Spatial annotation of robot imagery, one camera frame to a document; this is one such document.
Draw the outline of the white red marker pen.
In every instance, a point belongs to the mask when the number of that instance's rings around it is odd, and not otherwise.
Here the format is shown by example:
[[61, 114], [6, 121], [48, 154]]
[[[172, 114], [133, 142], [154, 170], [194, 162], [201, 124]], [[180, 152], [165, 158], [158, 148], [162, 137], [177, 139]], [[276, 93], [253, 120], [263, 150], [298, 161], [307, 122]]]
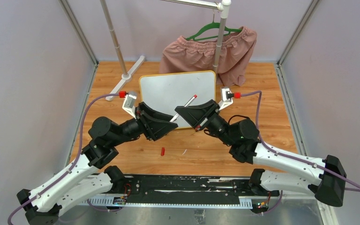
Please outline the white red marker pen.
[[[183, 107], [188, 107], [195, 99], [197, 98], [197, 95], [193, 95], [184, 105]], [[170, 122], [175, 122], [180, 115], [176, 113], [170, 120]]]

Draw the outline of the yellow framed whiteboard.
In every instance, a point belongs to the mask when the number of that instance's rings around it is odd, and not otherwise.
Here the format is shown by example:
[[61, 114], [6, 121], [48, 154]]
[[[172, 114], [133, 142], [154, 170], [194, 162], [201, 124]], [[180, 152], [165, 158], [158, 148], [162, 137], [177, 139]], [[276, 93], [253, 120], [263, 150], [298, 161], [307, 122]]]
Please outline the yellow framed whiteboard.
[[174, 116], [175, 107], [197, 96], [191, 105], [200, 105], [216, 98], [216, 74], [197, 71], [146, 75], [139, 79], [141, 101], [161, 113]]

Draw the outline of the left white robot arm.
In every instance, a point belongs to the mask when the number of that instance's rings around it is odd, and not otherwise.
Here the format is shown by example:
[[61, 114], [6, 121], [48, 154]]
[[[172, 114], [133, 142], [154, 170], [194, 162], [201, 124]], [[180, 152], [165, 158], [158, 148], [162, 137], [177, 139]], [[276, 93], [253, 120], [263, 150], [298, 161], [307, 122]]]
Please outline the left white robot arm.
[[30, 225], [53, 225], [69, 209], [95, 195], [121, 193], [124, 174], [117, 166], [107, 166], [118, 155], [115, 147], [141, 135], [156, 141], [178, 127], [171, 115], [155, 111], [144, 102], [131, 111], [133, 118], [122, 124], [107, 117], [97, 118], [89, 130], [92, 140], [75, 160], [41, 186], [17, 194]]

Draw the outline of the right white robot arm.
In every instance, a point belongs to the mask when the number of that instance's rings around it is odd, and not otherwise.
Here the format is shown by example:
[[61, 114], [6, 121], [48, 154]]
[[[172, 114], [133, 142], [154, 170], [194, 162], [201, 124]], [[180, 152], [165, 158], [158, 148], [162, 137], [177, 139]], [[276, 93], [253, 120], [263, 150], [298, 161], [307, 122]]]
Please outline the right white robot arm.
[[175, 111], [196, 131], [207, 130], [229, 146], [236, 161], [267, 165], [297, 175], [309, 182], [307, 191], [317, 200], [333, 207], [343, 206], [346, 173], [338, 157], [307, 157], [265, 144], [249, 117], [229, 124], [220, 116], [219, 104], [214, 100], [202, 105], [177, 106]]

